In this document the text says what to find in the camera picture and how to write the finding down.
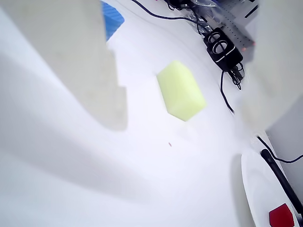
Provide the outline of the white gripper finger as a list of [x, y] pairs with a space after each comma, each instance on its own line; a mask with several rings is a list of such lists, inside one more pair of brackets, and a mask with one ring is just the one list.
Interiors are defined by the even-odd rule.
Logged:
[[303, 2], [260, 0], [255, 34], [236, 116], [264, 131], [303, 95]]
[[118, 84], [99, 0], [3, 0], [0, 6], [92, 117], [111, 130], [127, 127], [126, 89]]

